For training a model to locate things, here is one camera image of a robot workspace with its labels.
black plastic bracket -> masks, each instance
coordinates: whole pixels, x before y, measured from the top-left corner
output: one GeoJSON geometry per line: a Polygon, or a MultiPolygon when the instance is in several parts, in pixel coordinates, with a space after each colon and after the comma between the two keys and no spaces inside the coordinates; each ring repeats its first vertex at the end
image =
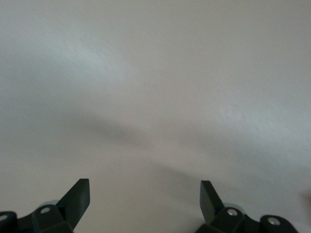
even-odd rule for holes
{"type": "Polygon", "coordinates": [[[89,180],[80,179],[56,205],[19,219],[15,212],[0,212],[0,233],[72,233],[89,203],[89,180]]]}
{"type": "Polygon", "coordinates": [[[282,217],[265,215],[257,222],[236,208],[225,207],[210,181],[201,181],[200,207],[205,224],[196,233],[298,233],[282,217]]]}

white wall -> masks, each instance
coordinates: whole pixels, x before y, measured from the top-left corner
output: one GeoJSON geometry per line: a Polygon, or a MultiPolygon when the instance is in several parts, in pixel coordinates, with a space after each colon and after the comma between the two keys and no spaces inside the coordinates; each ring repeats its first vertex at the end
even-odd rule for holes
{"type": "Polygon", "coordinates": [[[200,180],[311,230],[311,1],[1,1],[0,209],[90,178],[75,232],[191,233],[200,180]]]}

metal screw head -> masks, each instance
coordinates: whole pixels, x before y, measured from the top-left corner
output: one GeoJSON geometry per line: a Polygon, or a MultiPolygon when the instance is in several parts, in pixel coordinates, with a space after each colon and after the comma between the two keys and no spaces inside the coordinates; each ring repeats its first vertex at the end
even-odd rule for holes
{"type": "Polygon", "coordinates": [[[268,222],[272,225],[279,226],[281,223],[275,217],[268,218],[268,222]]]}
{"type": "Polygon", "coordinates": [[[228,209],[227,213],[231,216],[236,216],[238,215],[238,212],[234,209],[228,209]]]}
{"type": "Polygon", "coordinates": [[[0,222],[3,221],[3,220],[6,220],[8,218],[7,215],[1,215],[0,216],[0,222]]]}
{"type": "Polygon", "coordinates": [[[48,211],[50,211],[50,208],[49,207],[45,207],[43,208],[40,213],[44,214],[44,213],[47,213],[48,211]]]}

gray ceiling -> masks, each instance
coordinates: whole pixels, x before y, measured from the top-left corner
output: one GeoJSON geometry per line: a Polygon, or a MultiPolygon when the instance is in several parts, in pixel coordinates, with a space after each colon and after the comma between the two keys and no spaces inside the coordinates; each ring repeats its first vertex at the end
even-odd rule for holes
{"type": "Polygon", "coordinates": [[[76,233],[192,233],[200,180],[311,231],[311,2],[1,1],[0,210],[90,178],[76,233]]]}

black plastic part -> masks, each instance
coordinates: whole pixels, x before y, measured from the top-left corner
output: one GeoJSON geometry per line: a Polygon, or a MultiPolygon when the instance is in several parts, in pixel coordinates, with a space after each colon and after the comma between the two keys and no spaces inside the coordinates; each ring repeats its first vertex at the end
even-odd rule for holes
{"type": "Polygon", "coordinates": [[[56,205],[41,206],[19,219],[15,212],[0,212],[6,216],[0,233],[72,233],[89,203],[89,180],[80,179],[56,205]]]}
{"type": "Polygon", "coordinates": [[[63,219],[55,205],[45,205],[32,213],[35,233],[72,233],[71,226],[63,219]]]}
{"type": "Polygon", "coordinates": [[[219,214],[211,222],[211,226],[224,233],[236,233],[242,226],[244,215],[241,211],[234,208],[223,208],[219,214]],[[236,216],[232,216],[228,213],[228,210],[235,210],[236,216]]]}
{"type": "Polygon", "coordinates": [[[75,228],[90,203],[89,180],[80,179],[56,204],[63,218],[75,228]]]}
{"type": "Polygon", "coordinates": [[[210,181],[201,181],[200,207],[207,224],[225,207],[210,181]]]}
{"type": "Polygon", "coordinates": [[[17,215],[12,211],[0,212],[1,218],[6,218],[0,221],[0,232],[8,233],[14,231],[17,227],[17,215]]]}
{"type": "Polygon", "coordinates": [[[293,227],[293,225],[287,221],[286,219],[279,217],[279,216],[273,216],[273,215],[265,215],[262,216],[260,219],[260,230],[263,233],[298,233],[298,231],[293,227]],[[276,218],[280,225],[273,225],[269,222],[269,218],[276,218]]]}
{"type": "Polygon", "coordinates": [[[195,233],[223,233],[223,232],[204,224],[195,233]]]}
{"type": "Polygon", "coordinates": [[[196,233],[298,233],[282,217],[266,215],[257,222],[235,208],[225,208],[210,181],[201,181],[200,206],[206,223],[196,233]],[[279,222],[272,224],[276,221],[269,222],[271,217],[279,222]]]}

